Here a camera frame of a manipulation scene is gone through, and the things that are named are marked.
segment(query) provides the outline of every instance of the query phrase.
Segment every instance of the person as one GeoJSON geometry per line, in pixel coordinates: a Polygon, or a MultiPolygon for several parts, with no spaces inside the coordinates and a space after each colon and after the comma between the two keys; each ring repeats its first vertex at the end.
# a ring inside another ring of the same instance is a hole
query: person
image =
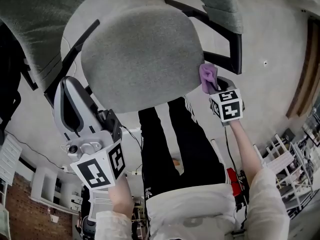
{"type": "MultiPolygon", "coordinates": [[[[236,203],[226,171],[185,97],[168,102],[171,123],[181,153],[179,175],[154,107],[138,112],[150,239],[229,240],[240,229],[236,203]]],[[[289,217],[276,187],[276,176],[263,168],[239,120],[229,122],[234,133],[249,190],[244,239],[285,240],[289,217]]],[[[96,215],[96,240],[131,239],[133,201],[128,182],[121,178],[108,189],[113,211],[96,215]]]]}

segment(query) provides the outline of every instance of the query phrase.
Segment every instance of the white shirt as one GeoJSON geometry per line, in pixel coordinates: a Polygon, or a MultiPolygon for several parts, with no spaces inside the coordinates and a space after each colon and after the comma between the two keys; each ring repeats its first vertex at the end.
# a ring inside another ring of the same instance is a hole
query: white shirt
{"type": "MultiPolygon", "coordinates": [[[[249,191],[244,239],[286,240],[290,219],[267,168],[254,177],[249,191]]],[[[236,203],[228,184],[194,186],[165,192],[147,202],[153,240],[230,240],[239,229],[236,203]]],[[[96,215],[96,240],[131,239],[131,221],[112,211],[96,215]]]]}

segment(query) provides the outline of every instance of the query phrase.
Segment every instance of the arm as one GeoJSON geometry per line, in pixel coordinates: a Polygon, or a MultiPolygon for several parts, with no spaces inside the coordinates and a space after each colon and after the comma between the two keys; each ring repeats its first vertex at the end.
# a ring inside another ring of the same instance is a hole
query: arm
{"type": "Polygon", "coordinates": [[[96,214],[95,240],[131,240],[131,218],[134,209],[131,191],[124,175],[108,188],[113,211],[96,214]]]}
{"type": "Polygon", "coordinates": [[[261,165],[256,151],[238,120],[231,121],[244,173],[250,185],[245,239],[287,239],[290,219],[276,186],[276,176],[261,165]]]}
{"type": "Polygon", "coordinates": [[[249,186],[256,174],[263,168],[245,130],[239,120],[230,121],[230,127],[238,144],[242,167],[249,186]]]}

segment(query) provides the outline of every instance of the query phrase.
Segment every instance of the black pants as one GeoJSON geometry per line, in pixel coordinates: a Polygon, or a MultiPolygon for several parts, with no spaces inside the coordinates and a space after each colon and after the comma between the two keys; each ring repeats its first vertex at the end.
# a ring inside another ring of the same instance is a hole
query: black pants
{"type": "Polygon", "coordinates": [[[184,173],[180,176],[175,169],[156,109],[151,107],[139,111],[146,199],[171,190],[225,183],[224,166],[198,125],[189,101],[180,97],[168,105],[184,173]]]}

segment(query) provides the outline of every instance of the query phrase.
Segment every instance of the brick wall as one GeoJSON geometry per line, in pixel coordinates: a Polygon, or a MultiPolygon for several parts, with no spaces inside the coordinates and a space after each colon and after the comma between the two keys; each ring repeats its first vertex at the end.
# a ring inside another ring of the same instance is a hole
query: brick wall
{"type": "Polygon", "coordinates": [[[30,182],[15,174],[8,186],[5,208],[9,211],[12,240],[71,240],[72,215],[56,211],[58,223],[51,222],[48,207],[32,201],[30,182]]]}

